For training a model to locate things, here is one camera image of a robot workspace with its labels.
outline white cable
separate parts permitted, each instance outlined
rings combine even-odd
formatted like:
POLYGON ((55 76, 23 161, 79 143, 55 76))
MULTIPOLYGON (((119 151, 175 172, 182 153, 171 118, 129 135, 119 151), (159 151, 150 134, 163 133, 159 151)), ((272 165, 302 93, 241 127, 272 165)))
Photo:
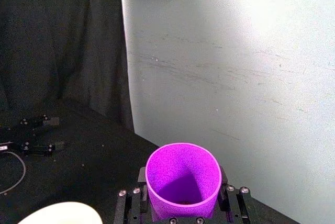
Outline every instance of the white cable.
POLYGON ((23 174, 22 174, 22 177, 18 180, 18 182, 16 182, 14 184, 14 186, 11 186, 10 188, 0 192, 0 195, 12 190, 14 187, 16 187, 18 184, 20 184, 21 181, 23 180, 23 178, 26 176, 26 165, 25 165, 25 162, 20 158, 20 156, 17 155, 16 153, 13 153, 13 152, 4 152, 4 153, 10 153, 10 154, 14 155, 15 157, 17 157, 19 159, 19 161, 21 162, 22 167, 23 167, 23 174))

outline black table surface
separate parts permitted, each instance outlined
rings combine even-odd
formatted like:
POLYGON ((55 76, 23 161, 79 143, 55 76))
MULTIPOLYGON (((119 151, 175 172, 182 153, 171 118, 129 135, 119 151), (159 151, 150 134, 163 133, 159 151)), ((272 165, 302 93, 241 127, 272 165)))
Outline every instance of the black table surface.
MULTIPOLYGON (((70 100, 2 113, 0 124, 12 126, 23 117, 42 114, 60 117, 60 125, 40 135, 38 143, 64 141, 65 148, 51 157, 23 157, 24 180, 0 195, 0 224, 18 223, 38 209, 64 201, 85 203, 104 224, 113 223, 117 192, 136 186, 139 169, 157 146, 70 100)), ((20 178, 22 167, 10 154, 0 156, 0 167, 2 191, 20 178)), ((254 203, 262 224, 297 224, 257 200, 254 203)))

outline black fabric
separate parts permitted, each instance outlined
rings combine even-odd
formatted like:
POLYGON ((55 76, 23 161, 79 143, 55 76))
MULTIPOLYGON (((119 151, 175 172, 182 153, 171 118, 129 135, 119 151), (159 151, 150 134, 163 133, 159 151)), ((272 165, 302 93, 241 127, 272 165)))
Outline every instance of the black fabric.
MULTIPOLYGON (((157 146, 72 101, 5 113, 0 123, 14 125, 22 117, 44 113, 59 116, 61 124, 42 135, 39 143, 64 141, 65 149, 52 157, 23 158, 26 177, 7 195, 0 195, 0 223, 18 223, 38 209, 64 201, 88 204, 104 224, 113 223, 117 192, 137 185, 139 169, 157 146)), ((2 191, 20 178, 22 168, 9 154, 0 155, 0 166, 2 191)), ((261 224, 297 224, 257 200, 254 204, 261 224)))
POLYGON ((0 111, 76 99, 133 129, 121 0, 1 0, 0 111))

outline bolt head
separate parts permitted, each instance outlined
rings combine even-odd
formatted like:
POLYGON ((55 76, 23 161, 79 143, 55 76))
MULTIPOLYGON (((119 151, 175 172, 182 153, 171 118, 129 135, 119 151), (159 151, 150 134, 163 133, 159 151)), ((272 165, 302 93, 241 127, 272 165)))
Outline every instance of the bolt head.
POLYGON ((126 190, 121 190, 121 191, 119 191, 119 196, 125 196, 126 193, 127 193, 126 190))
POLYGON ((177 224, 177 219, 176 218, 171 218, 170 219, 170 224, 177 224))
POLYGON ((197 218, 197 224, 204 224, 205 220, 202 217, 197 218))
POLYGON ((227 190, 233 192, 235 190, 235 188, 233 186, 229 185, 229 186, 227 186, 227 190))
POLYGON ((245 186, 240 188, 240 192, 243 193, 243 194, 247 194, 249 191, 250 191, 249 188, 247 188, 245 186))
POLYGON ((132 192, 134 194, 138 194, 141 191, 141 189, 139 187, 136 187, 132 192))

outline black curtain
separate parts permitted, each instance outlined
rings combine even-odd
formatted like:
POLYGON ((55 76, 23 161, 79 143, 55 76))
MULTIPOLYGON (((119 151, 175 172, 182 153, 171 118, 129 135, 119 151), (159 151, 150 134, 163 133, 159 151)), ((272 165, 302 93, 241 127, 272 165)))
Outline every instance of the black curtain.
POLYGON ((133 129, 121 0, 1 0, 0 111, 72 98, 133 129))

